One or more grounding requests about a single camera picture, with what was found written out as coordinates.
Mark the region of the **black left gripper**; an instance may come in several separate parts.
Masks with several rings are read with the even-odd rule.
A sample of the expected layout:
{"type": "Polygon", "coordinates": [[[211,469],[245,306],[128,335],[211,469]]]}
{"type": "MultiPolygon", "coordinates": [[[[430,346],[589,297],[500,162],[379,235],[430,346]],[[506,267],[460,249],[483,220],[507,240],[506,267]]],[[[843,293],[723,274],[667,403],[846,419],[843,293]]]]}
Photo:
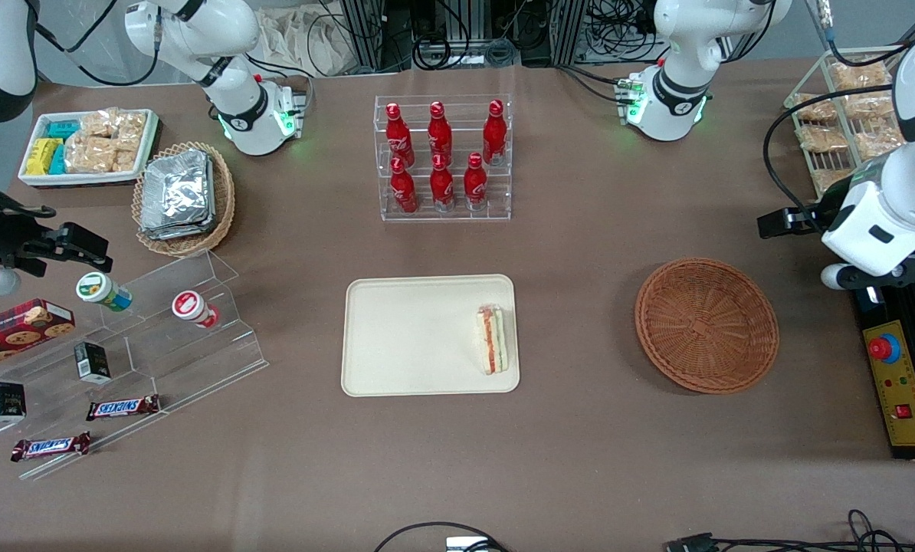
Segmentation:
{"type": "Polygon", "coordinates": [[[791,206],[758,217],[759,237],[762,240],[782,237],[788,233],[823,233],[823,222],[818,205],[791,206]]]}

